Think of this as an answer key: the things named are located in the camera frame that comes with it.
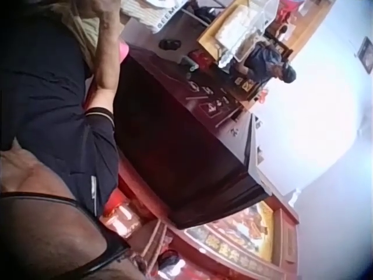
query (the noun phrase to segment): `man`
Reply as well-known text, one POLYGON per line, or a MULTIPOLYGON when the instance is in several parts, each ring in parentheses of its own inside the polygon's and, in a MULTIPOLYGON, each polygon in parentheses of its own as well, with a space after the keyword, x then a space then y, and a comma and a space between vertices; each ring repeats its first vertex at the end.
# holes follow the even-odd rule
POLYGON ((277 78, 285 83, 295 81, 297 74, 293 67, 281 60, 281 54, 267 41, 256 43, 246 59, 233 65, 234 70, 257 83, 277 78))
POLYGON ((86 111, 90 73, 65 26, 31 16, 1 33, 0 249, 35 279, 144 279, 97 219, 118 177, 120 0, 91 4, 100 30, 86 111))

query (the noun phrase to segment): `framed picture on wall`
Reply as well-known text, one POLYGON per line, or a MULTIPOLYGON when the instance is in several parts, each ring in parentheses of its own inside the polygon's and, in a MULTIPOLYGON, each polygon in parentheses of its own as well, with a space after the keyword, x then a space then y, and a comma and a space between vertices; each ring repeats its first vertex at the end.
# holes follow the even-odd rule
POLYGON ((359 57, 365 70, 367 70, 368 74, 370 74, 373 69, 373 44, 368 37, 364 38, 357 56, 359 57))

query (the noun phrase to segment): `beige pants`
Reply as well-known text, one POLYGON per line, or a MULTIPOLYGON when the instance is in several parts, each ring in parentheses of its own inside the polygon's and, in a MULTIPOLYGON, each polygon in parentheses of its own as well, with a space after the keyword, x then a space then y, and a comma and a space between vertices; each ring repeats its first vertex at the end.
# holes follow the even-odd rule
MULTIPOLYGON (((93 70, 100 20, 95 17, 89 6, 85 5, 85 1, 64 0, 45 6, 42 9, 52 11, 61 17, 62 23, 75 35, 85 61, 89 68, 93 70), (81 6, 77 7, 75 2, 79 2, 81 6)), ((129 19, 130 17, 127 15, 121 14, 121 30, 123 30, 129 19)))

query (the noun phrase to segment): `person in blue shirt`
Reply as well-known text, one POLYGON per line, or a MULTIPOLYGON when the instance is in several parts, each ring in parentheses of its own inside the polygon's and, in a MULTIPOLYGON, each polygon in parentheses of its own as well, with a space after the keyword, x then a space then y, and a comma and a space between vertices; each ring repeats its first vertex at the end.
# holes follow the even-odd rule
POLYGON ((233 67, 240 74, 258 83, 265 83, 270 78, 292 83, 297 78, 293 67, 282 61, 279 51, 268 41, 256 43, 247 58, 233 67))

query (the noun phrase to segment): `white zipper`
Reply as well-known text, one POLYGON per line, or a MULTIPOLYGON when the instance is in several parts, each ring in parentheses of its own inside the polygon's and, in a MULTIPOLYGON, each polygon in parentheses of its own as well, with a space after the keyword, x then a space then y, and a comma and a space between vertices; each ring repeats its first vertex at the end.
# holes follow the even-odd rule
POLYGON ((91 176, 91 195, 93 199, 94 215, 97 217, 97 179, 91 176))

